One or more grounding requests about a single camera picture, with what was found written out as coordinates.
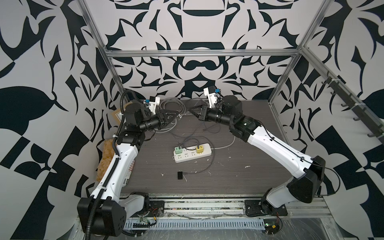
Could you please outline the grey USB cable yellow charger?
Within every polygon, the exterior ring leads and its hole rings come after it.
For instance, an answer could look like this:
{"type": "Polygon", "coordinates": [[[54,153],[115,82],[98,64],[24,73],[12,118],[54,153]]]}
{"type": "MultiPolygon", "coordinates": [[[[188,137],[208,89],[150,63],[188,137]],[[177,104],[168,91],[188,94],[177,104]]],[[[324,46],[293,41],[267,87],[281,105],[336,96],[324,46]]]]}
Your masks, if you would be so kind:
{"type": "Polygon", "coordinates": [[[179,171],[183,172],[184,175],[188,174],[200,174],[205,171],[208,171],[214,163],[216,157],[216,150],[214,143],[209,140],[207,137],[197,136],[197,137],[189,137],[183,140],[180,144],[182,148],[198,146],[202,144],[210,144],[212,149],[212,155],[205,158],[200,158],[197,160],[192,160],[188,162],[178,163],[179,171]]]}

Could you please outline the green USB wall charger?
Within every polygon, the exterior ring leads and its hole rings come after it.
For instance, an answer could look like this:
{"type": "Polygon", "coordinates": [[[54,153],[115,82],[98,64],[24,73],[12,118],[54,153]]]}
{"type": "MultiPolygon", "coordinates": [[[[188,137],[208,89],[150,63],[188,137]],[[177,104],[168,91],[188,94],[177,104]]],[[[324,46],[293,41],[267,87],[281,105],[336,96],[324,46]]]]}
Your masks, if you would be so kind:
{"type": "Polygon", "coordinates": [[[180,146],[175,147],[175,154],[176,154],[176,155],[181,154],[182,152],[183,152],[182,147],[180,147],[180,146]]]}

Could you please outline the yellow USB wall charger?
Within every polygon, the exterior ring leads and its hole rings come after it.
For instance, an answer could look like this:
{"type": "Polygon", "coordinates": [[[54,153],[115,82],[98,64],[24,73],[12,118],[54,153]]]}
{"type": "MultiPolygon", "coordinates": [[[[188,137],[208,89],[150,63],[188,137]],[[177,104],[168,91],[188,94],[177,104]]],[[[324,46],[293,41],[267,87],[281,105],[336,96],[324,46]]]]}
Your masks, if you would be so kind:
{"type": "Polygon", "coordinates": [[[203,153],[204,152],[204,146],[203,145],[199,145],[196,147],[196,153],[197,154],[200,154],[200,153],[203,153]]]}

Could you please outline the white power strip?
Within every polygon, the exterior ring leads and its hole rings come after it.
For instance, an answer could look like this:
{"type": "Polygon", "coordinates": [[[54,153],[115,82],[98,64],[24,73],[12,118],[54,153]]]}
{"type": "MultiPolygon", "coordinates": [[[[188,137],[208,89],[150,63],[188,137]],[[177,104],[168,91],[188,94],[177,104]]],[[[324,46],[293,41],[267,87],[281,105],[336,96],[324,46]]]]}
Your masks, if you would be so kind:
{"type": "Polygon", "coordinates": [[[204,146],[204,152],[200,153],[200,154],[196,153],[196,147],[197,146],[182,148],[183,152],[181,154],[178,154],[178,155],[175,154],[175,149],[174,149],[173,160],[176,163],[183,163],[183,162],[188,162],[188,161],[197,160],[200,158],[205,158],[205,157],[211,156],[212,155],[212,149],[211,149],[210,144],[206,143],[206,144],[202,144],[202,145],[204,146]]]}

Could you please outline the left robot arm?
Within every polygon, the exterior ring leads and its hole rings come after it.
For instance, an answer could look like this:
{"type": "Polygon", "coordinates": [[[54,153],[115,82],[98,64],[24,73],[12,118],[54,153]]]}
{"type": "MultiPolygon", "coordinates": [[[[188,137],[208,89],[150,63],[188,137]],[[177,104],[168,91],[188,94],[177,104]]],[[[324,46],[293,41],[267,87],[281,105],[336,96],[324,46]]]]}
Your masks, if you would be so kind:
{"type": "Polygon", "coordinates": [[[127,218],[146,214],[150,209],[149,196],[135,192],[121,200],[121,191],[131,177],[135,160],[143,144],[146,132],[155,133],[176,118],[180,112],[159,109],[160,99],[151,97],[140,100],[132,90],[125,90],[120,98],[122,119],[113,136],[114,156],[98,186],[87,198],[81,198],[77,211],[85,239],[91,235],[118,237],[124,234],[127,218]]]}

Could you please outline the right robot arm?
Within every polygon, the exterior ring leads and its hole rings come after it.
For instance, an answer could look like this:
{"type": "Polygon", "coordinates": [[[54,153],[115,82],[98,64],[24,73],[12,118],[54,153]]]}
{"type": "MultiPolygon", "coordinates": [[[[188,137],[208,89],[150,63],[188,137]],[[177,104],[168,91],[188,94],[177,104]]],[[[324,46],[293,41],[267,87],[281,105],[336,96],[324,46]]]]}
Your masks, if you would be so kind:
{"type": "Polygon", "coordinates": [[[200,121],[228,126],[235,137],[262,150],[289,171],[290,180],[267,191],[262,205],[277,209],[294,200],[312,202],[324,179],[323,158],[312,158],[294,149],[268,131],[261,121],[244,115],[242,102],[235,96],[222,97],[218,106],[191,107],[189,112],[200,121]]]}

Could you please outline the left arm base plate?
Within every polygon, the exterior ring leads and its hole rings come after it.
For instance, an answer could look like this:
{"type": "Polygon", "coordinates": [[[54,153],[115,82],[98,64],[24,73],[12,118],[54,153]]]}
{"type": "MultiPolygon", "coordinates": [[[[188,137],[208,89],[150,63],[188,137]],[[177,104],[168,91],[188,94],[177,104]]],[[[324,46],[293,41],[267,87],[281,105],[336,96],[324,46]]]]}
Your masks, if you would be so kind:
{"type": "Polygon", "coordinates": [[[150,200],[149,206],[145,207],[144,210],[133,214],[132,218],[138,217],[149,217],[153,216],[158,217],[164,213],[165,210],[165,202],[164,201],[152,201],[150,200]]]}

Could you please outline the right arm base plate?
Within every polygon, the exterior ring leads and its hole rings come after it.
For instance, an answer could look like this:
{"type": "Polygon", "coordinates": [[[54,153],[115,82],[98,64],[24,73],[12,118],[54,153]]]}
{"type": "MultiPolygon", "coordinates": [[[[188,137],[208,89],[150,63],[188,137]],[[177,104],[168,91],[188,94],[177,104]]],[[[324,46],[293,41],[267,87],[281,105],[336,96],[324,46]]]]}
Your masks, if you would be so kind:
{"type": "Polygon", "coordinates": [[[288,211],[285,205],[275,208],[267,201],[262,200],[245,200],[245,214],[247,217],[262,217],[262,216],[288,216],[288,211]]]}

